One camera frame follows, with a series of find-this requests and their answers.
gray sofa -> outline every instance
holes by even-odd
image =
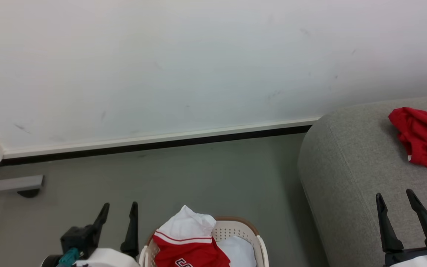
[[[427,168],[408,162],[388,120],[402,106],[427,111],[427,98],[342,108],[318,120],[304,138],[299,174],[331,267],[384,264],[378,192],[405,248],[424,246],[405,190],[413,189],[427,208]]]

white plastic basket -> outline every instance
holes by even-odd
[[[258,230],[249,221],[235,217],[218,217],[215,220],[217,220],[217,223],[212,230],[212,236],[215,241],[222,241],[235,235],[241,237],[253,246],[256,267],[269,267],[265,243],[259,236]],[[150,238],[148,244],[144,246],[141,254],[139,254],[139,265],[141,267],[157,267],[154,258],[158,252],[159,247]]]

basket rim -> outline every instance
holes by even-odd
[[[249,220],[247,220],[247,219],[244,219],[244,218],[241,218],[241,217],[235,217],[235,216],[216,216],[216,217],[213,217],[213,218],[216,221],[237,221],[239,223],[243,223],[244,225],[248,226],[248,228],[251,229],[251,231],[255,234],[255,236],[259,235],[259,232],[256,229],[256,227]],[[156,230],[154,230],[151,233],[151,235],[149,236],[148,241],[146,242],[146,245],[149,245],[151,243],[151,240],[153,239],[154,233],[156,233]]]

floor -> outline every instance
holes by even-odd
[[[71,226],[110,213],[100,247],[119,249],[132,201],[140,247],[184,204],[243,217],[263,237],[271,266],[327,266],[296,162],[304,134],[129,152],[0,168],[0,179],[44,174],[34,199],[0,194],[0,267],[36,267],[60,254]]]

wall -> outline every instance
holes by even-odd
[[[7,151],[427,96],[427,1],[0,0]]]

